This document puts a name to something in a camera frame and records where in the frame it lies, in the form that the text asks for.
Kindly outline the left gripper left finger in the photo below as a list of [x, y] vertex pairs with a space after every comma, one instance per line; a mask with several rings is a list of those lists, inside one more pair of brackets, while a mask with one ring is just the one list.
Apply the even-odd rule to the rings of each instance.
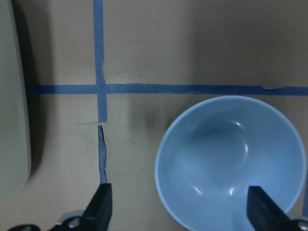
[[106, 231], [112, 216], [112, 185], [102, 183], [83, 213], [86, 231]]

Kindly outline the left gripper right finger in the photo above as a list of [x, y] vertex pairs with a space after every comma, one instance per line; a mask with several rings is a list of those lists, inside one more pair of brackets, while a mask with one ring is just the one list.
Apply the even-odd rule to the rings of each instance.
[[260, 186], [249, 186], [247, 218], [256, 231], [291, 231], [293, 225], [287, 215]]

